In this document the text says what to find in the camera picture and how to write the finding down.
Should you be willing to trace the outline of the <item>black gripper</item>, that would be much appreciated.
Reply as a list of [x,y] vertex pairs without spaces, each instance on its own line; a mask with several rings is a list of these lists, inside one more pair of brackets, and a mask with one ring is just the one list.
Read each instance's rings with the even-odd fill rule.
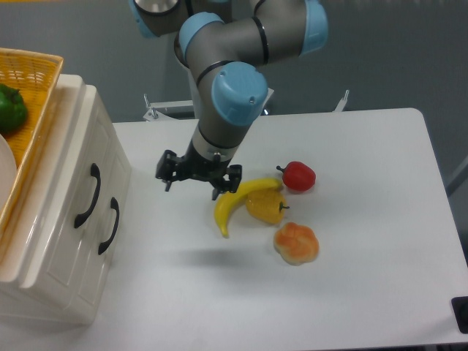
[[190,144],[183,157],[171,150],[165,150],[156,166],[155,178],[165,184],[165,191],[169,192],[176,181],[192,179],[211,182],[213,187],[211,199],[218,196],[236,193],[242,179],[242,166],[230,165],[223,154],[215,152],[206,159]]

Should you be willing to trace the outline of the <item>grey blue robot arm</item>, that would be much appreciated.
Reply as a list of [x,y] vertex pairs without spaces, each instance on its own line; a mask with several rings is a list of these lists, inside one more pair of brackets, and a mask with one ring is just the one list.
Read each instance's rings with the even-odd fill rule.
[[175,54],[192,77],[198,124],[183,156],[165,151],[156,177],[166,186],[194,179],[213,194],[235,192],[238,147],[263,111],[268,84],[259,67],[322,48],[328,19],[318,1],[253,1],[233,20],[229,1],[131,1],[145,36],[175,34]]

